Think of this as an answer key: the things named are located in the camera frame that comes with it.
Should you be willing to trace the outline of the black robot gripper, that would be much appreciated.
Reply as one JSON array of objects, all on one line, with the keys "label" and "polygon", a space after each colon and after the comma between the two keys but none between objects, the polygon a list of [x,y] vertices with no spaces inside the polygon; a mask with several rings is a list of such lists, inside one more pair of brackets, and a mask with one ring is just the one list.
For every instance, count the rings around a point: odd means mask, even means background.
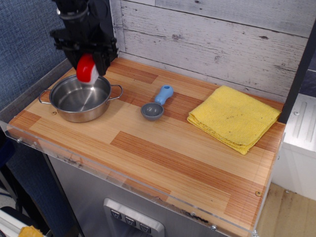
[{"label": "black robot gripper", "polygon": [[64,24],[64,28],[50,32],[56,49],[65,53],[74,69],[77,69],[83,54],[92,54],[99,75],[105,75],[114,55],[112,52],[105,52],[92,41],[92,34],[97,27],[96,20],[88,16],[82,20],[65,20]]}]

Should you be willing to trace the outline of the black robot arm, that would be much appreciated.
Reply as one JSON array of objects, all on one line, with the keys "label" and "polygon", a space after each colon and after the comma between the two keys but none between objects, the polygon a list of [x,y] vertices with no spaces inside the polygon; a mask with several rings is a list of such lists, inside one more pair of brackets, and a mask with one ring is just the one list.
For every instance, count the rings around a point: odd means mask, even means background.
[{"label": "black robot arm", "polygon": [[106,74],[118,56],[108,0],[56,0],[57,14],[65,28],[50,36],[76,69],[84,54],[91,54],[99,75]]}]

